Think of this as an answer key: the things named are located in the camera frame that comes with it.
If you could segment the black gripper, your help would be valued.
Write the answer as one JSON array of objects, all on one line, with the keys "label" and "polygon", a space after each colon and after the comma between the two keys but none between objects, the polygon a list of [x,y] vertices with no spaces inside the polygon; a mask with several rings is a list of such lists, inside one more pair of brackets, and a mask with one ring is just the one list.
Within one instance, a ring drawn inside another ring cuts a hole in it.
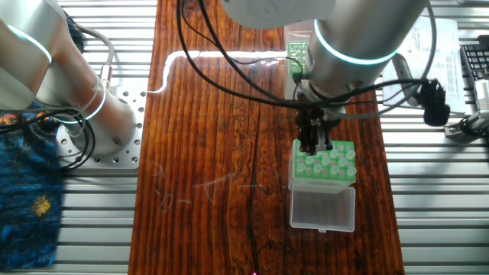
[{"label": "black gripper", "polygon": [[314,155],[317,151],[332,150],[331,130],[337,127],[342,118],[332,114],[334,111],[344,111],[342,106],[319,107],[311,102],[298,102],[295,125],[300,130],[300,151]]}]

